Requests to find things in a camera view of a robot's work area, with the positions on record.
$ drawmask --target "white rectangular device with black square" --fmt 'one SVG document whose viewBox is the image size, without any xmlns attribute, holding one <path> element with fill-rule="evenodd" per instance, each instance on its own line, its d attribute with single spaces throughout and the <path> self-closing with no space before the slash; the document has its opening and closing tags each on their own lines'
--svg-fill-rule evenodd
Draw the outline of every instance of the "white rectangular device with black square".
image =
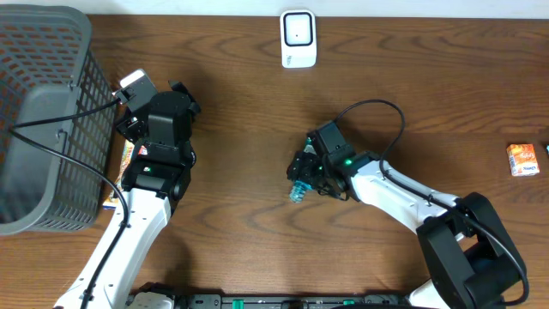
<svg viewBox="0 0 549 309">
<path fill-rule="evenodd" d="M 282 66 L 308 68 L 317 61 L 315 15 L 307 9 L 288 10 L 281 15 Z"/>
</svg>

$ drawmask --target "small orange and white box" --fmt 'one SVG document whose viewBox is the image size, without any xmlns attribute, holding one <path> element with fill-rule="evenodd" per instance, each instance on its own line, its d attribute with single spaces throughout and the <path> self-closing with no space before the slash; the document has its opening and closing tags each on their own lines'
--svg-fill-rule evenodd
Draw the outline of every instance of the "small orange and white box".
<svg viewBox="0 0 549 309">
<path fill-rule="evenodd" d="M 507 155 L 513 176 L 532 176 L 540 172 L 538 161 L 535 159 L 534 145 L 510 145 L 507 148 Z"/>
</svg>

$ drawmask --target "gray plastic basket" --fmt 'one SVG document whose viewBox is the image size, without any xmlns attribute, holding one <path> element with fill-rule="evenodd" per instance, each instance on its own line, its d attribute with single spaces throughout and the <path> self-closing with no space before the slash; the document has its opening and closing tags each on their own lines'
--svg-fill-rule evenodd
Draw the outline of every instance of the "gray plastic basket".
<svg viewBox="0 0 549 309">
<path fill-rule="evenodd" d="M 7 132 L 13 123 L 84 112 L 112 100 L 90 40 L 91 24 L 76 9 L 0 5 L 0 234 L 75 231 L 97 217 L 97 177 Z M 103 172 L 114 113 L 115 107 L 19 132 Z"/>
</svg>

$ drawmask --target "white wall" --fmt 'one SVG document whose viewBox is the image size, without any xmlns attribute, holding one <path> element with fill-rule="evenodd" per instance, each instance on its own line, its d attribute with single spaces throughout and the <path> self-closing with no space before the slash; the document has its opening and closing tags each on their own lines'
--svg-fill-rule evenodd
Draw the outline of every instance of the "white wall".
<svg viewBox="0 0 549 309">
<path fill-rule="evenodd" d="M 280 15 L 307 8 L 318 16 L 549 18 L 549 0 L 0 0 L 69 5 L 89 14 Z"/>
</svg>

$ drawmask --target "wooden table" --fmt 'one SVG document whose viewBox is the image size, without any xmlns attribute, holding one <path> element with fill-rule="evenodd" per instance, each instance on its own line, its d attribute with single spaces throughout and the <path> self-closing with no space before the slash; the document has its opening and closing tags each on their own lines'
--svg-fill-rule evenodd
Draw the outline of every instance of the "wooden table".
<svg viewBox="0 0 549 309">
<path fill-rule="evenodd" d="M 285 70 L 278 18 L 90 20 L 113 87 L 143 68 L 160 90 L 181 80 L 202 105 L 190 188 L 135 288 L 165 282 L 188 293 L 362 294 L 418 287 L 429 276 L 404 226 L 364 204 L 316 194 L 293 204 L 287 196 L 286 168 L 305 133 L 356 101 L 384 98 L 407 116 L 389 161 L 440 191 L 489 197 L 528 265 L 524 307 L 549 306 L 548 21 L 318 18 L 317 64 Z M 357 149 L 382 151 L 398 124 L 393 110 L 363 106 L 342 129 Z M 535 145 L 540 175 L 510 176 L 505 148 L 514 142 Z M 79 233 L 0 239 L 0 307 L 51 307 L 111 215 L 102 211 Z M 506 296 L 520 292 L 518 284 Z"/>
</svg>

